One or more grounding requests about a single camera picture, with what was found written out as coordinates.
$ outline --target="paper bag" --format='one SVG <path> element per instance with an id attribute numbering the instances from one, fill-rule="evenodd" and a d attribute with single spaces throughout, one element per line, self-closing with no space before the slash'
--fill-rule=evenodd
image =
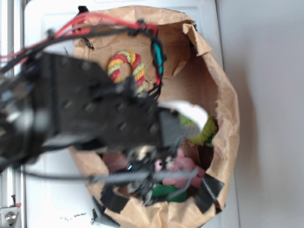
<path id="1" fill-rule="evenodd" d="M 122 228 L 197 228 L 214 217 L 225 207 L 231 175 L 234 169 L 239 144 L 239 109 L 237 94 L 223 69 L 211 53 L 210 46 L 197 32 L 194 21 L 184 13 L 168 9 L 143 6 L 129 6 L 105 10 L 103 13 L 129 21 L 144 19 L 159 27 L 159 37 L 163 43 L 167 61 L 164 65 L 164 86 L 159 101 L 186 100 L 202 106 L 213 115 L 218 124 L 218 133 L 213 139 L 213 152 L 206 151 L 210 162 L 203 167 L 210 180 L 224 184 L 216 199 L 207 210 L 197 206 L 197 200 L 189 197 L 184 203 L 161 202 L 145 207 L 143 203 L 130 197 L 124 209 L 115 213 L 106 209 L 105 213 L 116 220 Z M 74 56 L 97 61 L 103 69 L 109 59 L 119 51 L 131 49 L 141 54 L 146 68 L 147 88 L 155 81 L 150 41 L 141 35 L 129 37 L 126 34 L 102 38 L 90 38 L 94 50 L 82 40 L 75 41 Z M 125 75 L 131 69 L 123 67 Z M 82 175 L 108 174 L 108 169 L 94 152 L 71 154 Z M 102 183 L 87 185 L 97 200 L 101 198 Z"/>

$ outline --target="red wire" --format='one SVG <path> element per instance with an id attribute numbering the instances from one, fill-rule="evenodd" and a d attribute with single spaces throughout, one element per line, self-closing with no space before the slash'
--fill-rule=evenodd
<path id="1" fill-rule="evenodd" d="M 81 29 L 79 30 L 77 33 L 72 34 L 72 35 L 65 35 L 67 32 L 69 31 L 73 31 L 73 30 L 77 30 L 76 28 L 72 28 L 69 29 L 67 31 L 65 31 L 68 27 L 73 26 L 81 21 L 84 21 L 85 19 L 89 19 L 89 18 L 100 18 L 100 19 L 108 19 L 110 20 L 111 23 L 113 23 L 113 25 L 122 25 L 122 26 L 126 26 L 132 29 L 140 29 L 140 26 L 144 26 L 144 28 L 142 29 L 148 29 L 148 30 L 153 30 L 153 34 L 156 36 L 157 35 L 157 31 L 158 28 L 156 25 L 153 24 L 148 24 L 147 28 L 145 27 L 146 24 L 141 24 L 140 22 L 136 22 L 136 23 L 132 23 L 132 22 L 128 22 L 107 14 L 103 14 L 103 13 L 96 13 L 96 12 L 84 12 L 81 13 L 79 15 L 77 15 L 76 17 L 74 17 L 72 20 L 70 20 L 67 24 L 65 24 L 55 35 L 54 35 L 54 39 L 60 37 L 60 36 L 64 36 L 64 37 L 73 37 L 75 35 L 87 35 L 90 33 L 91 29 L 87 28 L 87 29 Z M 48 42 L 51 38 L 47 38 L 39 43 L 36 43 L 28 48 L 22 49 L 16 53 L 12 53 L 9 54 L 7 56 L 0 56 L 0 59 L 9 59 L 15 56 L 20 55 L 21 53 L 23 53 L 26 49 L 31 49 L 34 48 L 42 43 Z M 26 58 L 24 58 L 23 60 L 21 60 L 19 63 L 22 63 L 26 60 Z M 159 77 L 158 71 L 156 70 L 156 85 L 160 85 L 161 84 L 161 79 Z"/>

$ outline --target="striped rope ring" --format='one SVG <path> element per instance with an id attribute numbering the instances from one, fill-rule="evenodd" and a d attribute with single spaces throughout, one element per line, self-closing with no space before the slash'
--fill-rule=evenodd
<path id="1" fill-rule="evenodd" d="M 120 82 L 120 67 L 122 63 L 130 63 L 132 66 L 132 74 L 135 78 L 136 85 L 137 85 L 137 93 L 141 93 L 144 88 L 144 64 L 142 62 L 141 55 L 131 51 L 120 51 L 117 54 L 115 54 L 108 64 L 108 76 L 115 82 Z"/>

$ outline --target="black wire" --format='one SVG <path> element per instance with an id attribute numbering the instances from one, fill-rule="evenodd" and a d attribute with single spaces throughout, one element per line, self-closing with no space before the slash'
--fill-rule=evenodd
<path id="1" fill-rule="evenodd" d="M 155 66 L 156 68 L 160 68 L 163 67 L 163 63 L 165 61 L 164 58 L 164 54 L 163 54 L 163 49 L 162 49 L 162 44 L 161 41 L 159 40 L 159 38 L 157 36 L 154 36 L 153 34 L 151 34 L 149 31 L 146 30 L 138 30 L 138 29 L 133 29 L 133 28 L 118 28 L 118 29 L 113 29 L 113 30 L 109 30 L 109 31 L 99 31 L 96 32 L 95 28 L 88 34 L 80 34 L 80 35 L 72 35 L 72 36 L 67 36 L 67 37 L 59 37 L 56 39 L 51 39 L 45 43 L 42 43 L 36 47 L 33 47 L 31 49 L 24 49 L 24 52 L 22 52 L 20 55 L 18 55 L 17 57 L 15 57 L 13 60 L 11 60 L 10 62 L 7 63 L 6 66 L 4 66 L 1 70 L 0 73 L 4 74 L 7 71 L 9 71 L 11 68 L 13 68 L 16 64 L 18 64 L 21 60 L 23 60 L 26 57 L 29 56 L 33 56 L 38 52 L 41 52 L 44 48 L 46 48 L 47 46 L 56 44 L 56 43 L 60 43 L 66 40 L 71 40 L 71 39 L 76 39 L 76 38 L 87 38 L 87 37 L 99 37 L 99 36 L 109 36 L 109 35 L 115 35 L 115 34 L 120 34 L 120 33 L 128 33 L 129 35 L 134 36 L 135 34 L 141 33 L 147 37 L 149 37 L 151 39 L 152 42 L 155 42 L 159 45 L 160 49 L 161 49 L 161 57 L 162 57 L 162 63 L 160 66 Z M 159 72 L 159 78 L 160 81 L 162 82 L 162 76 L 163 73 Z M 156 88 L 153 88 L 152 90 L 156 89 L 154 98 L 157 99 L 161 93 L 161 85 L 157 85 Z"/>

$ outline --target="metal frame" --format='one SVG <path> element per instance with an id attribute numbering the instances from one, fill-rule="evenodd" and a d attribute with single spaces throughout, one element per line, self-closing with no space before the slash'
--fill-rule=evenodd
<path id="1" fill-rule="evenodd" d="M 0 1 L 0 54 L 8 55 L 19 51 L 24 46 L 24 8 L 26 0 L 1 0 Z M 6 76 L 11 77 L 20 71 L 17 66 L 9 71 Z M 26 194 L 25 177 L 16 172 L 12 167 L 0 175 L 0 217 L 5 224 L 7 212 L 17 212 L 16 222 L 11 227 L 26 227 Z"/>

